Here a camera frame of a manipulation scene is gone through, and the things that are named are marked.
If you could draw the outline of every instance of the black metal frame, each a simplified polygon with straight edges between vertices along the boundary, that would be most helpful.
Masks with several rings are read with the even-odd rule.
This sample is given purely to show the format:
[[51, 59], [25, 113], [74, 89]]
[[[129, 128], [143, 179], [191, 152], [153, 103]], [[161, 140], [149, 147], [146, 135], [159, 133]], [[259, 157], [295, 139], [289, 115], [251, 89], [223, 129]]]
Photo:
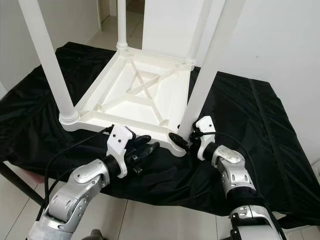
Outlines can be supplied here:
[[34, 200], [37, 204], [40, 206], [42, 205], [44, 199], [2, 161], [0, 161], [0, 174], [18, 189], [24, 192], [24, 194], [26, 194], [29, 198]]

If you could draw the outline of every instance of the black tablecloth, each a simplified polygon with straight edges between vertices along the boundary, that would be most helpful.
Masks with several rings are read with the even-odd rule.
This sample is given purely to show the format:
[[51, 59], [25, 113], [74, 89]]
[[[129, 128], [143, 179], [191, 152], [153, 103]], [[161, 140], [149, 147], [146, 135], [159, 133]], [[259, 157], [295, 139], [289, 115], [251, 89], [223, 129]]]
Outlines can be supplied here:
[[[67, 43], [56, 52], [70, 96], [76, 104], [115, 52]], [[189, 94], [200, 69], [191, 72]], [[35, 68], [0, 102], [0, 155], [35, 173], [43, 174], [58, 151], [93, 132], [63, 130], [59, 111], [41, 66]], [[261, 193], [273, 211], [287, 214], [282, 226], [298, 221], [320, 225], [320, 186], [286, 112], [270, 84], [219, 72], [201, 111], [212, 117], [217, 131], [232, 135], [249, 151], [258, 173]], [[106, 153], [108, 136], [99, 136], [61, 156], [50, 168], [57, 177]], [[232, 140], [216, 142], [245, 153]], [[252, 167], [246, 162], [249, 173]], [[129, 173], [102, 192], [153, 205], [177, 205], [216, 215], [229, 207], [219, 172], [191, 154], [175, 157], [164, 148], [143, 166], [142, 176]]]

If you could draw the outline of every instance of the wire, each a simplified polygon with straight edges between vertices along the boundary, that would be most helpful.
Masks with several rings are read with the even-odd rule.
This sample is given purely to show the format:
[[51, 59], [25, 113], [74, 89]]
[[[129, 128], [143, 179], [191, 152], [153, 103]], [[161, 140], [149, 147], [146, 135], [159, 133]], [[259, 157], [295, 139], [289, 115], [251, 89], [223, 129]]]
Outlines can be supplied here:
[[[75, 170], [76, 168], [71, 168], [65, 172], [63, 172], [55, 181], [54, 183], [51, 185], [50, 189], [49, 189], [49, 195], [51, 194], [51, 192], [53, 191], [54, 187], [57, 185], [57, 183], [64, 177], [66, 176], [67, 174], [69, 174], [70, 172], [72, 172], [73, 170]], [[41, 207], [40, 207], [40, 210], [38, 212], [38, 215], [36, 216], [36, 221], [39, 221], [40, 220], [40, 217], [42, 215], [42, 212], [44, 211], [45, 209], [45, 201], [43, 201]]]
[[90, 137], [87, 137], [86, 139], [84, 140], [81, 140], [71, 146], [68, 146], [66, 147], [65, 149], [61, 150], [60, 152], [58, 152], [56, 155], [54, 155], [50, 160], [49, 162], [46, 164], [46, 167], [45, 167], [45, 172], [44, 172], [44, 208], [47, 207], [47, 205], [49, 204], [49, 167], [50, 165], [61, 155], [63, 155], [65, 152], [69, 151], [70, 149], [73, 149], [77, 146], [79, 146], [80, 144], [83, 144], [84, 142], [87, 142], [95, 137], [97, 137], [98, 135], [101, 135], [103, 134], [104, 132], [110, 132], [111, 129], [113, 128], [113, 126], [111, 127], [106, 127], [105, 129], [97, 132], [96, 134], [90, 136]]
[[259, 186], [259, 183], [258, 183], [258, 175], [257, 175], [257, 171], [256, 171], [256, 168], [254, 166], [254, 161], [252, 160], [249, 152], [247, 151], [247, 149], [241, 144], [241, 142], [239, 142], [237, 139], [235, 139], [233, 136], [227, 134], [227, 133], [224, 133], [224, 132], [220, 132], [220, 131], [210, 131], [210, 132], [201, 132], [201, 133], [198, 133], [197, 135], [199, 136], [203, 136], [203, 135], [222, 135], [222, 136], [226, 136], [230, 139], [232, 139], [233, 141], [235, 141], [242, 149], [243, 151], [245, 152], [245, 155], [247, 156], [249, 162], [250, 162], [250, 165], [251, 165], [251, 168], [252, 168], [252, 173], [253, 173], [253, 178], [255, 180], [255, 190], [258, 194], [261, 195], [261, 192], [260, 192], [260, 186]]

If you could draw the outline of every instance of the robotic hand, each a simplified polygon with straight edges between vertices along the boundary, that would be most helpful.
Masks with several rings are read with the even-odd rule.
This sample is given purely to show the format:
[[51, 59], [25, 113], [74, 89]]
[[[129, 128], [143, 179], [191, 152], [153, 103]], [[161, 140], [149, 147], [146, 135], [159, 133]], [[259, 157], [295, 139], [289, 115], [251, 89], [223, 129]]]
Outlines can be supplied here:
[[262, 198], [245, 168], [245, 158], [237, 151], [215, 142], [215, 128], [210, 116], [193, 124], [190, 143], [175, 133], [169, 133], [179, 147], [197, 150], [197, 158], [209, 160], [221, 173], [225, 197], [234, 208], [230, 213], [231, 240], [285, 240], [280, 227], [276, 227]]
[[136, 134], [125, 126], [114, 125], [107, 141], [106, 157], [75, 169], [68, 182], [52, 197], [39, 221], [35, 221], [28, 240], [69, 240], [89, 202], [115, 178], [124, 178], [128, 167], [138, 175], [140, 163], [159, 143], [147, 144], [151, 137]]

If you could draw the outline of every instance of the tiled floor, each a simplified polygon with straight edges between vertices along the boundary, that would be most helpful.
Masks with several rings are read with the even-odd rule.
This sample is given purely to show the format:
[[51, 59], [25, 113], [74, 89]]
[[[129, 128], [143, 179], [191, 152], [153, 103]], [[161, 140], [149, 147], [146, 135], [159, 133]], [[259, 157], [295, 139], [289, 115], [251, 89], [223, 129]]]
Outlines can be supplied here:
[[[102, 30], [87, 44], [116, 50], [117, 19], [107, 18]], [[143, 15], [128, 12], [128, 45], [141, 49], [142, 35]], [[40, 195], [44, 195], [43, 184], [34, 183], [18, 167], [10, 167]], [[24, 240], [38, 210], [39, 206], [33, 200], [0, 175], [0, 240]], [[108, 240], [220, 240], [229, 237], [231, 224], [228, 217], [179, 206], [153, 206], [100, 193], [87, 208], [72, 240], [88, 236], [94, 228], [100, 229]], [[320, 239], [320, 230], [307, 227], [286, 235], [289, 240], [316, 240]]]
[[[117, 50], [118, 40], [117, 17], [109, 16], [102, 23], [102, 31], [89, 40], [87, 45], [102, 49]], [[141, 49], [144, 28], [144, 15], [127, 11], [126, 37], [129, 47]]]

